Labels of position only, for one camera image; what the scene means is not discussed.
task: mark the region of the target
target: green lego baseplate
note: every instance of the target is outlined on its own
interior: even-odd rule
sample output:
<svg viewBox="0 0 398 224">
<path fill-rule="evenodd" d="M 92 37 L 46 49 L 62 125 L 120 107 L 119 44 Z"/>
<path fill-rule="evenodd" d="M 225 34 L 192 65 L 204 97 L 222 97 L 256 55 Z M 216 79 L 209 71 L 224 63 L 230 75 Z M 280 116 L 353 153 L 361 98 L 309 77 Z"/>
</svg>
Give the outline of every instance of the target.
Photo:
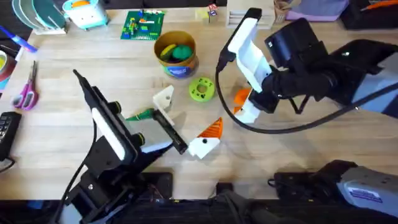
<svg viewBox="0 0 398 224">
<path fill-rule="evenodd" d="M 162 32 L 164 11 L 129 11 L 124 22 L 122 40 L 157 40 Z"/>
</svg>

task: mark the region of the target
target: black remote control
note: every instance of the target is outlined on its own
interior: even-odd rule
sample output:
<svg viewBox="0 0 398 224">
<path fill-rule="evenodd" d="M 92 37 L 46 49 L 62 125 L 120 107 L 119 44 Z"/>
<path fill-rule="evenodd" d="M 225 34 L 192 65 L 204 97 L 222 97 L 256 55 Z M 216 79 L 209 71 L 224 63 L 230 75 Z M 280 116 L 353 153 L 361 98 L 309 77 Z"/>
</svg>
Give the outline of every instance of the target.
<svg viewBox="0 0 398 224">
<path fill-rule="evenodd" d="M 16 112 L 4 112 L 0 115 L 0 161 L 9 157 L 21 117 Z"/>
</svg>

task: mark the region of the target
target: pink scissors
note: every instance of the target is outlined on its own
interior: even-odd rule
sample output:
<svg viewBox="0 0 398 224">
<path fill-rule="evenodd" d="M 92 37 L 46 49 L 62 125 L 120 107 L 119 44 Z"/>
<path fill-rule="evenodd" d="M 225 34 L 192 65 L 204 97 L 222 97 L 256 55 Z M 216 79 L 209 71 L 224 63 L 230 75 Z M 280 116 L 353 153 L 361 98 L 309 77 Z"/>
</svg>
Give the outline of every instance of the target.
<svg viewBox="0 0 398 224">
<path fill-rule="evenodd" d="M 32 71 L 29 74 L 29 79 L 25 84 L 21 93 L 12 100 L 12 105 L 15 108 L 23 110 L 32 109 L 39 99 L 39 94 L 35 90 L 35 78 L 37 73 L 37 62 L 33 62 Z"/>
</svg>

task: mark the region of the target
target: green roll of tape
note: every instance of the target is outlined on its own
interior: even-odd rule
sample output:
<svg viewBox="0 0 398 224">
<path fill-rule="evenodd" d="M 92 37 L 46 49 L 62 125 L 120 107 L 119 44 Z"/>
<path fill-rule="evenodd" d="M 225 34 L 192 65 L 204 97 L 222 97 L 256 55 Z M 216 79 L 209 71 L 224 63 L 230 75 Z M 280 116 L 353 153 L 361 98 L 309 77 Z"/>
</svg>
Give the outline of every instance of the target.
<svg viewBox="0 0 398 224">
<path fill-rule="evenodd" d="M 205 77 L 196 78 L 189 84 L 189 94 L 192 99 L 199 102 L 211 100 L 214 95 L 214 83 Z"/>
</svg>

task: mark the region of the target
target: orange object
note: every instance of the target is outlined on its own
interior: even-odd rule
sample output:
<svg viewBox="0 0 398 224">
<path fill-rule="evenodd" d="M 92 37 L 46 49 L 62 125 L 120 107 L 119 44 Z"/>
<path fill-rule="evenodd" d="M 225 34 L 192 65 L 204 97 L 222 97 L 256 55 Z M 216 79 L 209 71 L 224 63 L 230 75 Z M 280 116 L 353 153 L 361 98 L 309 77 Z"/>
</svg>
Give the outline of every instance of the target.
<svg viewBox="0 0 398 224">
<path fill-rule="evenodd" d="M 395 4 L 398 4 L 398 0 L 380 1 L 380 2 L 377 2 L 375 4 L 372 4 L 372 5 L 368 6 L 368 7 L 365 7 L 363 9 L 361 9 L 361 11 L 370 10 L 370 9 L 376 9 L 376 8 L 379 8 L 379 7 L 392 6 L 392 5 L 395 5 Z"/>
<path fill-rule="evenodd" d="M 235 106 L 234 107 L 234 114 L 236 114 L 238 111 L 240 111 L 242 109 L 241 106 Z"/>
<path fill-rule="evenodd" d="M 210 125 L 204 132 L 198 135 L 203 138 L 221 138 L 223 134 L 223 118 L 218 118 L 216 122 Z"/>
<path fill-rule="evenodd" d="M 79 7 L 79 6 L 87 6 L 89 4 L 90 4 L 89 1 L 76 1 L 76 2 L 72 3 L 72 8 Z"/>
<path fill-rule="evenodd" d="M 242 106 L 246 101 L 246 98 L 249 96 L 250 91 L 250 88 L 239 90 L 235 95 L 234 103 Z"/>
</svg>

